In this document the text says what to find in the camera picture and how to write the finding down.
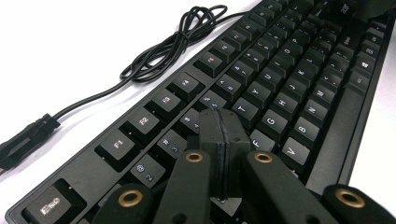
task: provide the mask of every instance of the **usb connector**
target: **usb connector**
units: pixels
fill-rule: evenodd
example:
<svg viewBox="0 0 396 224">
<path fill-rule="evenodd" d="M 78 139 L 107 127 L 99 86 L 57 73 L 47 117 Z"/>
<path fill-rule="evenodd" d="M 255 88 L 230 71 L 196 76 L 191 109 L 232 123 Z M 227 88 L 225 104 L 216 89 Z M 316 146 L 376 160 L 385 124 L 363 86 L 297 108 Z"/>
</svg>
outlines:
<svg viewBox="0 0 396 224">
<path fill-rule="evenodd" d="M 0 145 L 0 174 L 18 165 L 44 143 L 61 124 L 46 114 Z"/>
</svg>

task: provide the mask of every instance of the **brass insert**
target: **brass insert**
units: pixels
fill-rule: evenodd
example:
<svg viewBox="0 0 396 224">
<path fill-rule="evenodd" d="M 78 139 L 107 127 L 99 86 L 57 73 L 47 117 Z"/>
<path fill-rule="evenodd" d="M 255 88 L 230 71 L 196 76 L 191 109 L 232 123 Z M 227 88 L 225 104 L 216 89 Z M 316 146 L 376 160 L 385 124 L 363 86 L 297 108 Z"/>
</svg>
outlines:
<svg viewBox="0 0 396 224">
<path fill-rule="evenodd" d="M 133 198 L 132 200 L 128 200 L 126 197 L 128 195 L 133 194 L 135 196 L 135 198 Z M 122 207 L 133 207 L 137 204 L 140 203 L 140 201 L 142 201 L 143 199 L 143 194 L 137 190 L 137 189 L 130 189 L 128 191 L 123 192 L 120 197 L 119 197 L 119 204 Z"/>
<path fill-rule="evenodd" d="M 204 157 L 200 153 L 197 153 L 197 152 L 189 153 L 186 156 L 186 160 L 190 161 L 190 162 L 198 162 L 198 161 L 201 161 L 203 158 Z"/>
<path fill-rule="evenodd" d="M 361 196 L 347 189 L 338 189 L 335 192 L 335 196 L 342 203 L 354 208 L 363 208 L 365 205 Z"/>
<path fill-rule="evenodd" d="M 267 163 L 267 162 L 271 162 L 272 161 L 272 157 L 270 155 L 267 155 L 265 153 L 256 153 L 256 155 L 254 155 L 254 158 L 256 159 L 256 161 L 262 162 L 262 163 Z"/>
</svg>

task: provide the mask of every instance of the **black cable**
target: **black cable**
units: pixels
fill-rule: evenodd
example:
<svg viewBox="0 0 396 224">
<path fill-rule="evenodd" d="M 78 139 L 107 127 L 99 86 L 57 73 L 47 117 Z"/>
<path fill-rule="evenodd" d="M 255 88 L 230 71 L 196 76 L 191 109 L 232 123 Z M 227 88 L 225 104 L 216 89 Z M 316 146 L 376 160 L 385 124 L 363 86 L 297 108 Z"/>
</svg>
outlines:
<svg viewBox="0 0 396 224">
<path fill-rule="evenodd" d="M 217 15 L 213 13 L 216 9 L 221 9 L 221 12 Z M 162 43 L 146 49 L 121 72 L 120 79 L 122 82 L 107 91 L 102 91 L 66 107 L 54 115 L 53 118 L 59 120 L 70 111 L 117 91 L 131 80 L 132 82 L 141 83 L 160 77 L 177 61 L 187 47 L 206 38 L 219 23 L 245 14 L 245 12 L 236 13 L 217 21 L 226 11 L 227 7 L 223 5 L 211 8 L 193 7 L 181 17 L 177 32 L 166 38 Z"/>
<path fill-rule="evenodd" d="M 221 12 L 214 14 L 213 11 L 217 9 L 221 9 Z M 145 50 L 121 72 L 120 83 L 66 107 L 53 117 L 49 114 L 44 115 L 43 118 L 29 124 L 20 133 L 2 143 L 0 145 L 0 174 L 18 165 L 26 156 L 41 146 L 61 125 L 58 120 L 70 111 L 119 90 L 129 81 L 147 82 L 160 77 L 176 62 L 187 47 L 206 38 L 219 23 L 245 14 L 245 12 L 236 13 L 218 20 L 226 11 L 227 7 L 223 5 L 211 8 L 193 7 L 181 17 L 178 31 L 162 43 Z"/>
</svg>

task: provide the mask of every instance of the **screw hole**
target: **screw hole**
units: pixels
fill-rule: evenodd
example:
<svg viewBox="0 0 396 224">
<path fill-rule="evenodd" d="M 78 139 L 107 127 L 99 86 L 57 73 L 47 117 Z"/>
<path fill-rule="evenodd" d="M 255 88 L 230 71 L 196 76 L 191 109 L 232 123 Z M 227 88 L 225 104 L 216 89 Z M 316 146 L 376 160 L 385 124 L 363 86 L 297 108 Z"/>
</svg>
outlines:
<svg viewBox="0 0 396 224">
<path fill-rule="evenodd" d="M 254 156 L 254 158 L 256 158 L 256 161 L 264 162 L 264 163 L 272 161 L 272 157 L 270 155 L 265 154 L 265 153 L 257 153 Z"/>
</svg>

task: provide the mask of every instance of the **mechanical keyboard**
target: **mechanical keyboard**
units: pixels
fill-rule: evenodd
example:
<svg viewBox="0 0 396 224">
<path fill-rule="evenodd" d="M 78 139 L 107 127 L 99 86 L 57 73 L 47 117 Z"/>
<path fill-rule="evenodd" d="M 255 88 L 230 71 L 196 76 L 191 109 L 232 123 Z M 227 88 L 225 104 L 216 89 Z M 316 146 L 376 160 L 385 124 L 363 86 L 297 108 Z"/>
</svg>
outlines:
<svg viewBox="0 0 396 224">
<path fill-rule="evenodd" d="M 253 146 L 275 152 L 315 193 L 345 181 L 340 174 L 352 165 L 345 157 L 356 154 L 349 143 L 394 15 L 365 23 L 338 7 L 260 2 L 8 210 L 7 220 L 89 223 L 122 185 L 163 187 L 206 108 L 234 111 Z M 214 223 L 243 221 L 240 199 L 212 202 Z"/>
</svg>

